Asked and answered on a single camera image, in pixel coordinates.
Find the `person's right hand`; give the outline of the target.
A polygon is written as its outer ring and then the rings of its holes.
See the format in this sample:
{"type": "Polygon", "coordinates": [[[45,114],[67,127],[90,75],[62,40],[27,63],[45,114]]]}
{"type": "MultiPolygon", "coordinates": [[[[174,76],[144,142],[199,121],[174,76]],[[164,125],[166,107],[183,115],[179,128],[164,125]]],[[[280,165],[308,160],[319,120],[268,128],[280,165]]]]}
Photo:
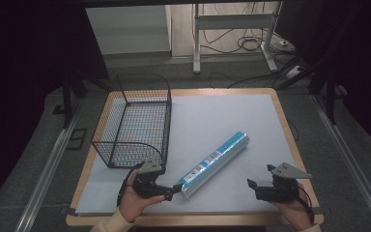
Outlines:
{"type": "Polygon", "coordinates": [[[313,226],[306,209],[298,201],[290,203],[272,202],[272,205],[280,211],[297,232],[313,226]]]}

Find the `black metal stand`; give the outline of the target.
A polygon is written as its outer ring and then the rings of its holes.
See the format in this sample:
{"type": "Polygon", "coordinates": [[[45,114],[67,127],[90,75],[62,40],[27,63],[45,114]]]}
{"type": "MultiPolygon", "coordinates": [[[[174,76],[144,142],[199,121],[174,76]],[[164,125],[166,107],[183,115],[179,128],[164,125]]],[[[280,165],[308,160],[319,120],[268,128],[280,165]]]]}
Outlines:
{"type": "Polygon", "coordinates": [[[83,83],[83,72],[66,72],[63,77],[63,101],[64,101],[64,128],[66,128],[72,119],[71,92],[78,98],[87,96],[87,89],[83,83]]]}
{"type": "Polygon", "coordinates": [[[329,121],[335,125],[334,118],[334,102],[337,99],[343,99],[344,94],[337,95],[335,92],[336,86],[336,70],[331,67],[321,67],[315,71],[307,89],[310,94],[320,94],[325,90],[325,113],[329,121]]]}

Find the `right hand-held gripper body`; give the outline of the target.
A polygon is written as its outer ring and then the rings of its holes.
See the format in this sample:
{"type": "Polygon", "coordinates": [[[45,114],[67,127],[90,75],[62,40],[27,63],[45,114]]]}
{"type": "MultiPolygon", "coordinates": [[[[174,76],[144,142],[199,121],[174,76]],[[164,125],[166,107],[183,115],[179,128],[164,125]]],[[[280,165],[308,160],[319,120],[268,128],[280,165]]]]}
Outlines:
{"type": "Polygon", "coordinates": [[[258,200],[289,203],[299,198],[298,179],[311,179],[308,174],[293,165],[283,162],[276,166],[272,176],[271,187],[259,187],[255,191],[258,200]]]}

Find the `white table mat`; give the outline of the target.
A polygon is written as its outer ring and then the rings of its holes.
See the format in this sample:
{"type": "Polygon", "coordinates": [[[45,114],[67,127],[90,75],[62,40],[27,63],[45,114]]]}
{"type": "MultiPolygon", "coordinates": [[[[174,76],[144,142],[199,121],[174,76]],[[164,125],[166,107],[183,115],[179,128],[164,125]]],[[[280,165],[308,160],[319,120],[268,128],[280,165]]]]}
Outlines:
{"type": "Polygon", "coordinates": [[[255,197],[247,181],[271,183],[269,164],[294,164],[281,117],[269,94],[185,96],[173,99],[165,174],[157,181],[171,186],[203,158],[244,132],[249,142],[191,196],[176,193],[170,201],[148,207],[149,215],[213,215],[274,212],[255,197]]]}

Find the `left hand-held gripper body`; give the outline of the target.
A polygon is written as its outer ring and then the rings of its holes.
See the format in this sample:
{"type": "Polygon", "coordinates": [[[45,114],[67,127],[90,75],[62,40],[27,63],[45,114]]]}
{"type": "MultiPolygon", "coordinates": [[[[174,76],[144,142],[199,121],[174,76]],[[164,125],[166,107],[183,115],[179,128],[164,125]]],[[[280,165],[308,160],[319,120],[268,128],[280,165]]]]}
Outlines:
{"type": "Polygon", "coordinates": [[[142,198],[151,198],[163,195],[168,197],[168,188],[158,186],[156,180],[162,175],[165,169],[156,160],[146,160],[138,169],[136,177],[132,183],[134,191],[142,198]]]}

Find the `silver metal floor rail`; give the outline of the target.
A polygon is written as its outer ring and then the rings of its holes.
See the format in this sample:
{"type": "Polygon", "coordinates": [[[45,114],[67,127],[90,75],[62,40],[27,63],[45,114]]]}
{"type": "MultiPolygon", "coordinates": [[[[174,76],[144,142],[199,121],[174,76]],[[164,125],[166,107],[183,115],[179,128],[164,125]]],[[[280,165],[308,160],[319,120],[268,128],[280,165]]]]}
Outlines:
{"type": "Polygon", "coordinates": [[[56,173],[60,160],[66,150],[66,146],[71,137],[71,133],[74,130],[82,104],[83,100],[81,99],[78,99],[75,102],[71,112],[71,120],[65,128],[61,129],[60,134],[45,163],[41,176],[32,191],[32,194],[19,218],[14,232],[31,231],[31,228],[43,204],[43,200],[56,173]]]}
{"type": "Polygon", "coordinates": [[[367,177],[360,168],[357,160],[354,157],[354,153],[351,151],[344,137],[342,136],[339,128],[328,118],[326,114],[326,107],[323,101],[314,95],[310,96],[310,99],[314,102],[322,122],[327,128],[328,134],[333,140],[339,155],[344,160],[352,178],[354,179],[359,192],[365,200],[369,210],[371,211],[371,184],[367,177]]]}

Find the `white power strip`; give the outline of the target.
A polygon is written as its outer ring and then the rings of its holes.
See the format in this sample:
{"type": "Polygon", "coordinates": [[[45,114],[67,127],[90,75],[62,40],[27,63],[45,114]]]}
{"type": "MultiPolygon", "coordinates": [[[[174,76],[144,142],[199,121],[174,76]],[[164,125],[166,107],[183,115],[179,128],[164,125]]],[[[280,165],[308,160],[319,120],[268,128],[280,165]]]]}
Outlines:
{"type": "Polygon", "coordinates": [[[303,66],[294,66],[290,71],[286,73],[286,77],[290,79],[299,74],[300,72],[302,72],[303,70],[304,70],[303,66]]]}

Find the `person's left hand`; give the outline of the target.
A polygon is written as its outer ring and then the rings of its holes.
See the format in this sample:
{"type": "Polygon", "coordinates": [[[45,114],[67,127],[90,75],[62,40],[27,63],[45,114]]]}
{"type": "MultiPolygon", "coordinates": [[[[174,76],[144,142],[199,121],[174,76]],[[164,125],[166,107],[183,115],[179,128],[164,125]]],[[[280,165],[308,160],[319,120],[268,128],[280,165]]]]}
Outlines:
{"type": "Polygon", "coordinates": [[[151,198],[140,197],[132,188],[136,176],[137,170],[130,175],[119,206],[121,215],[130,223],[133,223],[138,217],[140,217],[147,207],[160,203],[165,199],[164,195],[158,195],[151,198]]]}

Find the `black floor bracket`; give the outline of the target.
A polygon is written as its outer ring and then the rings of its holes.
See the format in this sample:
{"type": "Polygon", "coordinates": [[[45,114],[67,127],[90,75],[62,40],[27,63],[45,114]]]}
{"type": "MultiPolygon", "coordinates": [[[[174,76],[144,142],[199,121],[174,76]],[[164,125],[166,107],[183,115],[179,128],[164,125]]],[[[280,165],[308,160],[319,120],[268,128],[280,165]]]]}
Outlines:
{"type": "Polygon", "coordinates": [[[66,149],[71,151],[80,150],[83,146],[86,133],[86,129],[74,129],[71,133],[66,149]]]}

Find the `blue and silver foil roll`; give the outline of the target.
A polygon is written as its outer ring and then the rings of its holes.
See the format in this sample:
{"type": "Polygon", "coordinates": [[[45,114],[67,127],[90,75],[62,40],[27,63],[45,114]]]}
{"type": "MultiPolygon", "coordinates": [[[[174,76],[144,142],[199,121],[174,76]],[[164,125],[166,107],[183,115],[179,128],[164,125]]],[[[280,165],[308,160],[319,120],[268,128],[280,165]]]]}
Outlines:
{"type": "Polygon", "coordinates": [[[189,198],[238,155],[248,143],[248,135],[243,131],[238,131],[201,160],[178,181],[179,184],[183,185],[183,196],[189,198]]]}

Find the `white metal desk frame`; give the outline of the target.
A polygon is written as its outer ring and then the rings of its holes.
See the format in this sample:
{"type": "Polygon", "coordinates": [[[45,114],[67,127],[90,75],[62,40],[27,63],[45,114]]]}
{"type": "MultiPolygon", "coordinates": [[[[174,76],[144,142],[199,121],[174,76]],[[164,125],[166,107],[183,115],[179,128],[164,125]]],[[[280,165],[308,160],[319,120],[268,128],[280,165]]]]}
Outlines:
{"type": "Polygon", "coordinates": [[[273,11],[270,14],[220,14],[204,15],[199,14],[199,5],[194,5],[193,14],[193,32],[194,32],[194,50],[193,50],[193,72],[200,73],[200,31],[201,30],[225,30],[225,29],[267,29],[268,34],[260,43],[261,51],[265,57],[270,71],[276,72],[277,66],[271,57],[270,44],[271,38],[278,20],[281,1],[277,1],[273,11]]]}

